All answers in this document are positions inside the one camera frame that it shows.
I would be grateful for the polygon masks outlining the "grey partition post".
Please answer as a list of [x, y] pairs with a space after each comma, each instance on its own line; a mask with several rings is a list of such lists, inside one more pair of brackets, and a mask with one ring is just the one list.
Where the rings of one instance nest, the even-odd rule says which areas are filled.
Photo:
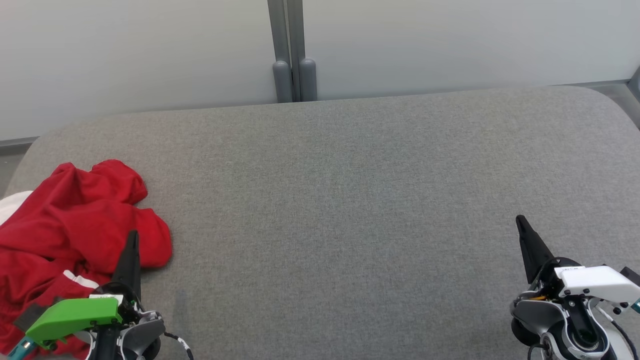
[[303, 0], [286, 0], [286, 18], [294, 101], [317, 101], [316, 62], [306, 56]]
[[267, 0], [275, 62], [272, 64], [278, 103], [294, 101], [285, 0]]

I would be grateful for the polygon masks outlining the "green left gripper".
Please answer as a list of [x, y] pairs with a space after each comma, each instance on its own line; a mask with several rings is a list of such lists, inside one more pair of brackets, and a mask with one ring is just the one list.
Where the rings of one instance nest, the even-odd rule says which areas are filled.
[[26, 337], [48, 348], [75, 333], [115, 326], [123, 329], [142, 317], [140, 239], [137, 230], [126, 237], [111, 283], [84, 298], [57, 301], [25, 331]]

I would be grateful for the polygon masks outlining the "grey partition base rail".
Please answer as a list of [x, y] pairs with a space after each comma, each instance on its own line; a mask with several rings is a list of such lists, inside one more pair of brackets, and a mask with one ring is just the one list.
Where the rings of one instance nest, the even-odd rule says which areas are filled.
[[38, 138], [38, 136], [35, 136], [0, 140], [0, 148], [30, 147]]
[[562, 86], [582, 87], [582, 88], [606, 88], [606, 87], [619, 87], [627, 86], [630, 79], [616, 79], [616, 80], [600, 80], [594, 82], [579, 82], [579, 83], [567, 83]]

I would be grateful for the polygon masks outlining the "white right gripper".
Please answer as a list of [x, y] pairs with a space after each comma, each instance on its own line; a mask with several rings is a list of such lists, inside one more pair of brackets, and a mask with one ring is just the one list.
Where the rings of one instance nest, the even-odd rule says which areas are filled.
[[555, 257], [524, 215], [516, 216], [526, 282], [530, 291], [547, 301], [569, 298], [603, 300], [633, 305], [640, 300], [640, 282], [608, 265], [584, 266], [566, 257]]

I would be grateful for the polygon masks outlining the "red t-shirt white sleeves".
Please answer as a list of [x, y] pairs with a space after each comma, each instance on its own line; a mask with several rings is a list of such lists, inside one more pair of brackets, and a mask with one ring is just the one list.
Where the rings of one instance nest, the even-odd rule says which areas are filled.
[[169, 226], [151, 208], [139, 208], [146, 183], [122, 161], [82, 170], [60, 164], [0, 225], [0, 249], [114, 272], [131, 231], [139, 236], [143, 268], [164, 267], [172, 257]]

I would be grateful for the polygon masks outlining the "red shorts white stripe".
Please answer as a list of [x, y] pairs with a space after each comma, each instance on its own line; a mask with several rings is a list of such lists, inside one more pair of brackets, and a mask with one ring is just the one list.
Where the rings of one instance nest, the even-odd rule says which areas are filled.
[[0, 358], [25, 337], [14, 321], [30, 305], [51, 306], [57, 299], [85, 298], [110, 278], [105, 273], [55, 266], [0, 270]]

